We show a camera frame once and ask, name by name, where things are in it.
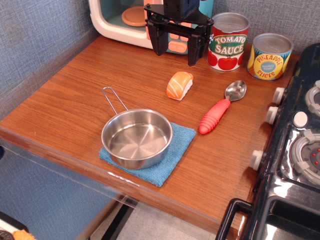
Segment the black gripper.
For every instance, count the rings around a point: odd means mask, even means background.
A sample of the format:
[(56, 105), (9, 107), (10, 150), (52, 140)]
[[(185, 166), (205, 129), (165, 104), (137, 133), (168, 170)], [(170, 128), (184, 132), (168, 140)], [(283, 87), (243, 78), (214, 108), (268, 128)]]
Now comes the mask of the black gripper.
[[(207, 41), (214, 21), (200, 11), (199, 3), (147, 3), (146, 26), (148, 28), (153, 51), (163, 55), (169, 46), (168, 35), (174, 34), (188, 39), (188, 65), (194, 66), (204, 55)], [(200, 28), (198, 35), (191, 24)]]

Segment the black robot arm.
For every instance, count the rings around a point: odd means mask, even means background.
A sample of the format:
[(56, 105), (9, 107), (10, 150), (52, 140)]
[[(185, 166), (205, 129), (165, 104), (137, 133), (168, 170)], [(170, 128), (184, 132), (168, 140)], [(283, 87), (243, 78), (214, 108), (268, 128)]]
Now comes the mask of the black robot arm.
[(153, 51), (163, 55), (169, 48), (169, 34), (188, 38), (188, 65), (194, 66), (205, 53), (214, 21), (199, 10), (198, 0), (165, 0), (146, 4), (146, 26)]

